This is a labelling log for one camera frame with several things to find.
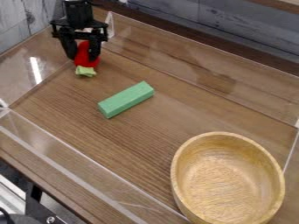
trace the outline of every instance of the red object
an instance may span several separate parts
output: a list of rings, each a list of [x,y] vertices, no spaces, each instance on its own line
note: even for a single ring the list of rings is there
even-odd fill
[[[78,43],[78,51],[74,57],[74,65],[82,67],[96,67],[100,62],[97,57],[93,61],[89,61],[89,42],[82,41]]]

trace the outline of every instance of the green block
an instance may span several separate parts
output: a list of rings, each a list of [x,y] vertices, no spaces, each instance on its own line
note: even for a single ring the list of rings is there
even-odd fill
[[[111,118],[127,109],[132,108],[137,103],[153,96],[153,88],[141,81],[120,93],[115,94],[97,104],[100,112],[105,118]]]

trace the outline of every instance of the screw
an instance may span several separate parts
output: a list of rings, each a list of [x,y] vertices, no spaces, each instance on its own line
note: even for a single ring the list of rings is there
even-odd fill
[[[54,222],[54,218],[53,217],[49,217],[48,219],[46,219],[46,223],[48,224],[52,224]]]

